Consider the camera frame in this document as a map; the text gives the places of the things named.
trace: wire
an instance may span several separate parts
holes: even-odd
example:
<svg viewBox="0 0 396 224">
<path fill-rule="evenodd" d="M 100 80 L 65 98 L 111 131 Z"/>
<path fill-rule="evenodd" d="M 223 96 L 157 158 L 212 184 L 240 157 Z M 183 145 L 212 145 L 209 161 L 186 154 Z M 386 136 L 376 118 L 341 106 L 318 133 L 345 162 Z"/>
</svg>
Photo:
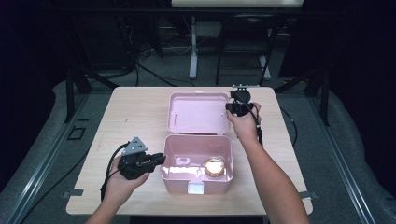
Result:
<svg viewBox="0 0 396 224">
<path fill-rule="evenodd" d="M 56 186 L 58 186 L 65 178 L 67 178 L 68 175 L 70 175 L 74 169 L 84 160 L 84 158 L 88 155 L 89 150 L 87 150 L 84 155 L 79 159 L 79 161 L 64 175 L 61 177 L 61 179 L 58 180 L 51 188 L 49 188 L 38 200 L 37 202 L 29 209 L 29 211 L 26 213 L 26 215 L 23 217 L 21 223 L 23 223 L 26 218 L 29 217 L 29 215 L 35 210 L 35 208 L 41 203 L 41 201 L 44 200 L 44 198 L 53 190 L 55 189 Z"/>
<path fill-rule="evenodd" d="M 191 49 L 191 47 L 192 47 L 192 45 L 189 45 L 188 47 L 185 47 L 185 48 L 187 48 L 186 50 L 181 51 L 181 52 L 178 52 L 177 50 L 175 50 L 175 47 L 173 47 L 171 44 L 169 44 L 169 43 L 162 43 L 162 44 L 163 44 L 163 45 L 169 46 L 169 48 L 170 48 L 175 54 L 180 54 L 180 55 L 189 52 L 190 49 Z"/>
<path fill-rule="evenodd" d="M 117 74 L 111 74 L 111 75 L 101 75 L 101 77 L 105 77 L 106 79 L 112 79 L 112 78 L 117 78 L 117 77 L 124 77 L 134 71 L 135 64 L 130 64 L 128 67 L 123 69 L 120 73 Z"/>
<path fill-rule="evenodd" d="M 136 87 L 139 85 L 139 68 L 137 65 L 134 65 L 134 70 L 136 71 L 136 83 L 134 84 Z"/>
<path fill-rule="evenodd" d="M 186 21 L 186 18 L 185 18 L 185 17 L 183 17 L 183 21 L 184 21 L 184 24 L 186 24 L 186 27 L 187 27 L 187 29 L 189 30 L 190 34 L 191 34 L 191 30 L 190 30 L 189 23 Z"/>
<path fill-rule="evenodd" d="M 191 83 L 191 82 L 189 82 L 189 81 L 184 81 L 184 80 L 174 79 L 174 78 L 170 78 L 170 77 L 162 77 L 162 76 L 159 76 L 158 74 L 156 74 L 156 73 L 154 73 L 153 71 L 149 70 L 147 67 L 143 66 L 143 65 L 140 64 L 140 63 L 136 63 L 136 65 L 139 66 L 139 67 L 141 67 L 143 70 L 149 72 L 150 74 L 154 75 L 156 78 L 158 78 L 158 79 L 161 80 L 162 82 L 168 84 L 169 86 L 177 87 L 177 85 L 168 82 L 166 79 L 168 79 L 168 80 L 173 80 L 173 81 L 179 81 L 179 82 L 186 82 L 186 83 L 189 83 L 189 84 L 191 84 L 192 86 L 194 86 L 194 84 Z"/>
<path fill-rule="evenodd" d="M 289 119 L 291 120 L 291 123 L 292 123 L 292 125 L 294 127 L 295 135 L 294 135 L 294 140 L 293 140 L 293 143 L 292 143 L 292 145 L 294 146 L 296 144 L 296 142 L 297 142 L 297 136 L 298 136 L 297 125 L 294 122 L 294 119 L 291 117 L 291 115 L 288 112 L 286 112 L 285 109 L 283 109 L 281 106 L 280 106 L 280 109 L 283 111 L 283 113 L 285 113 L 289 117 Z"/>
<path fill-rule="evenodd" d="M 114 151 L 113 155 L 111 156 L 110 161 L 108 162 L 107 170 L 106 170 L 106 176 L 105 176 L 105 182 L 103 183 L 102 187 L 100 188 L 100 191 L 101 191 L 101 201 L 105 198 L 106 186 L 107 186 L 107 181 L 108 181 L 108 179 L 111 177 L 111 175 L 114 175 L 114 174 L 115 174 L 115 173 L 113 173 L 113 174 L 109 175 L 109 173 L 110 173 L 110 168 L 111 168 L 111 164 L 113 163 L 114 158 L 116 157 L 117 153 L 119 153 L 119 151 L 120 151 L 121 149 L 127 147 L 129 143 L 130 143 L 130 142 L 125 143 L 125 144 L 121 145 L 119 148 L 117 148 L 116 151 Z"/>
<path fill-rule="evenodd" d="M 114 174 L 116 174 L 117 172 L 119 172 L 120 170 L 123 170 L 123 169 L 125 169 L 125 167 L 127 167 L 128 165 L 124 165 L 124 166 L 122 166 L 120 169 L 118 169 L 118 170 L 116 170 L 115 172 L 113 172 L 113 174 L 111 174 L 109 177 L 108 177 L 108 179 L 111 177 L 111 176 L 113 176 Z"/>
</svg>

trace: metal bracket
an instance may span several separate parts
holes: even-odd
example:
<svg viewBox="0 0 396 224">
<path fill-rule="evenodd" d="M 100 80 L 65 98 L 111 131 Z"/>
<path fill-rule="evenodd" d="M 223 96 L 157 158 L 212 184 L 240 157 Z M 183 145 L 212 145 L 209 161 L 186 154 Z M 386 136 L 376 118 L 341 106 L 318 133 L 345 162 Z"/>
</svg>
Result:
<svg viewBox="0 0 396 224">
<path fill-rule="evenodd" d="M 70 192 L 64 192 L 62 198 L 70 198 L 70 196 L 82 196 L 83 189 L 72 189 Z"/>
<path fill-rule="evenodd" d="M 259 85 L 253 86 L 253 85 L 248 85 L 248 84 L 246 84 L 246 85 L 242 85 L 242 84 L 234 85 L 233 84 L 233 88 L 237 88 L 237 89 L 258 88 L 258 87 L 260 87 L 260 86 Z"/>
<path fill-rule="evenodd" d="M 138 138 L 135 137 L 129 145 L 122 151 L 122 156 L 128 156 L 132 154 L 136 154 L 139 152 L 147 151 L 148 148 L 145 144 Z"/>
<path fill-rule="evenodd" d="M 319 196 L 317 195 L 316 192 L 312 191 L 304 191 L 304 192 L 299 192 L 301 199 L 309 199 L 309 200 L 314 200 L 318 198 Z"/>
</svg>

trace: white stand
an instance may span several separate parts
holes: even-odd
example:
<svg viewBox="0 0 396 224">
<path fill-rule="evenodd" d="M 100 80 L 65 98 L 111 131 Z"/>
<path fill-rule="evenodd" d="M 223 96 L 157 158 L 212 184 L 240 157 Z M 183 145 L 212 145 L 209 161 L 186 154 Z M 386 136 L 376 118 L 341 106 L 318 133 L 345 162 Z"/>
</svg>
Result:
<svg viewBox="0 0 396 224">
<path fill-rule="evenodd" d="M 197 78 L 197 66 L 198 66 L 198 53 L 197 53 L 197 36 L 195 32 L 195 17 L 191 18 L 191 63 L 190 63 L 190 79 Z"/>
<path fill-rule="evenodd" d="M 265 62 L 266 62 L 265 57 L 264 56 L 260 56 L 259 60 L 260 60 L 260 66 L 264 67 L 265 66 Z M 266 81 L 271 80 L 271 74 L 270 74 L 270 70 L 268 69 L 268 66 L 267 66 L 267 69 L 265 70 L 265 73 L 264 73 L 264 80 L 266 80 Z"/>
</svg>

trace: left hand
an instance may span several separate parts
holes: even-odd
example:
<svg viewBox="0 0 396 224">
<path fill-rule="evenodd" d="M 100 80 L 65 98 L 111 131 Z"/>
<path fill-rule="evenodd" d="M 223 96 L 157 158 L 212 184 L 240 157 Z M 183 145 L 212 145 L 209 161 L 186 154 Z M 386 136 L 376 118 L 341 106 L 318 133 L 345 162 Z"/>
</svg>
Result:
<svg viewBox="0 0 396 224">
<path fill-rule="evenodd" d="M 132 195 L 135 189 L 143 185 L 149 178 L 149 173 L 139 176 L 135 180 L 128 180 L 118 171 L 121 156 L 114 159 L 111 165 L 110 175 L 107 181 L 106 194 L 103 203 L 110 203 L 113 206 L 120 208 Z"/>
</svg>

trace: black stand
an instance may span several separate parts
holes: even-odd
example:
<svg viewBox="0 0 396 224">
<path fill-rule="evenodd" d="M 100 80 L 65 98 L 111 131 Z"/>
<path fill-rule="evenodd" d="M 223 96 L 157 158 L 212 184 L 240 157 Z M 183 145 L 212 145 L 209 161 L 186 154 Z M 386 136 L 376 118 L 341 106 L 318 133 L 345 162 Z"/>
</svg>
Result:
<svg viewBox="0 0 396 224">
<path fill-rule="evenodd" d="M 365 10 L 363 10 L 361 4 L 359 6 L 355 4 L 353 7 L 349 8 L 349 13 L 347 13 L 346 19 L 342 22 L 341 27 L 334 35 L 330 47 L 325 53 L 324 60 L 317 69 L 296 77 L 292 81 L 275 89 L 276 93 L 280 93 L 288 90 L 303 80 L 310 79 L 308 85 L 305 87 L 304 94 L 307 97 L 314 97 L 317 95 L 318 90 L 321 87 L 320 116 L 326 126 L 329 126 L 328 105 L 330 73 L 339 55 L 342 53 L 343 49 L 346 48 L 347 42 L 352 36 L 352 32 L 357 29 L 359 21 L 363 15 L 363 11 Z"/>
<path fill-rule="evenodd" d="M 54 28 L 53 33 L 57 35 L 59 47 L 66 58 L 66 67 L 68 68 L 68 74 L 65 79 L 67 115 L 64 121 L 67 123 L 75 114 L 74 84 L 76 84 L 76 87 L 82 94 L 89 94 L 92 91 L 92 86 L 87 76 L 96 79 L 112 90 L 117 88 L 118 85 L 101 77 L 92 70 L 87 53 L 84 50 L 78 31 L 70 15 L 60 17 L 51 13 L 50 18 L 58 21 L 59 28 L 61 28 L 60 30 Z"/>
</svg>

